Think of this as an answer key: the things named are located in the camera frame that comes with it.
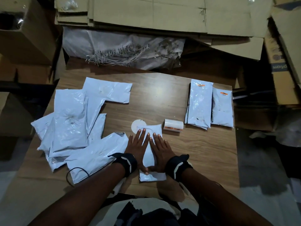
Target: white label roll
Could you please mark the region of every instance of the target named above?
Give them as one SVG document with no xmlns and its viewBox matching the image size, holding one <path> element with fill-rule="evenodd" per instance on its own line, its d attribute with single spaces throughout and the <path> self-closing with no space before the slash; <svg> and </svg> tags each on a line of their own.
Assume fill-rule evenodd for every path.
<svg viewBox="0 0 301 226">
<path fill-rule="evenodd" d="M 183 131 L 184 123 L 182 121 L 174 121 L 165 119 L 164 122 L 164 130 L 174 131 L 174 132 L 181 132 Z"/>
</svg>

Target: hand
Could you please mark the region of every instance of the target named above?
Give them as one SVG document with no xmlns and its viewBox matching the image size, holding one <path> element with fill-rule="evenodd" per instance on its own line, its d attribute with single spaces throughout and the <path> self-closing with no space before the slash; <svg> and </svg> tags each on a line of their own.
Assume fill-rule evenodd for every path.
<svg viewBox="0 0 301 226">
<path fill-rule="evenodd" d="M 165 172 L 165 166 L 168 160 L 176 156 L 175 153 L 171 150 L 171 147 L 167 140 L 162 139 L 160 134 L 158 136 L 156 133 L 153 134 L 156 145 L 153 142 L 153 139 L 150 137 L 150 146 L 157 157 L 157 165 L 148 167 L 150 171 L 156 171 L 159 173 Z"/>
<path fill-rule="evenodd" d="M 133 140 L 133 135 L 130 135 L 129 142 L 128 142 L 128 145 L 127 145 L 124 153 L 132 154 L 135 157 L 135 159 L 137 160 L 137 168 L 142 170 L 146 175 L 148 175 L 148 168 L 145 168 L 145 166 L 143 165 L 143 156 L 144 156 L 146 147 L 148 145 L 150 134 L 148 133 L 146 135 L 145 141 L 143 142 L 143 139 L 145 137 L 145 132 L 146 132 L 146 129 L 144 128 L 142 131 L 142 134 L 140 136 L 141 129 L 139 129 L 134 140 Z"/>
</svg>

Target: gray floor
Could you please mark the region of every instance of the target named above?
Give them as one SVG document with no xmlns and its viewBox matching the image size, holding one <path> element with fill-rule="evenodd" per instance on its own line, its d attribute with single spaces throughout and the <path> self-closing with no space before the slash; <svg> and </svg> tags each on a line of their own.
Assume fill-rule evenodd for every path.
<svg viewBox="0 0 301 226">
<path fill-rule="evenodd" d="M 236 130 L 241 186 L 238 198 L 275 226 L 301 225 L 291 180 L 285 174 L 276 149 L 262 147 L 257 140 L 248 137 L 251 133 L 250 130 Z M 30 140 L 19 138 L 12 159 L 0 161 L 0 199 L 19 169 L 29 144 Z"/>
</svg>

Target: wrist strap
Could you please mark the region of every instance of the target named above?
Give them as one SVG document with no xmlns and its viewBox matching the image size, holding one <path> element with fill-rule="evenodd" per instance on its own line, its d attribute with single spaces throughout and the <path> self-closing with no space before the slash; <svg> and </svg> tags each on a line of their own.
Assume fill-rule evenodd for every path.
<svg viewBox="0 0 301 226">
<path fill-rule="evenodd" d="M 116 158 L 112 163 L 120 163 L 124 167 L 126 171 L 124 175 L 125 178 L 130 176 L 130 174 L 137 169 L 137 160 L 130 153 L 114 153 L 110 156 Z"/>
<path fill-rule="evenodd" d="M 181 182 L 182 172 L 187 168 L 193 168 L 191 163 L 187 161 L 188 159 L 189 159 L 189 155 L 172 157 L 166 163 L 165 173 L 171 176 L 177 182 Z"/>
</svg>

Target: person's right hand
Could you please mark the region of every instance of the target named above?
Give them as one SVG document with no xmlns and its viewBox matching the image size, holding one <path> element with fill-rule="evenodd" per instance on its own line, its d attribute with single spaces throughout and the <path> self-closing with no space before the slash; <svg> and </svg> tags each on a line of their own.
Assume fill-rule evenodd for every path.
<svg viewBox="0 0 301 226">
<path fill-rule="evenodd" d="M 150 146 L 153 150 L 153 153 L 156 155 L 157 158 L 157 164 L 154 166 L 148 167 L 149 171 L 156 171 L 159 173 L 165 172 L 165 166 L 168 160 L 170 160 L 172 157 L 176 156 L 175 153 L 171 150 L 171 147 L 167 140 L 163 140 L 160 134 L 158 136 L 156 133 L 153 134 L 154 141 L 156 145 L 153 142 L 153 139 L 150 137 Z"/>
</svg>

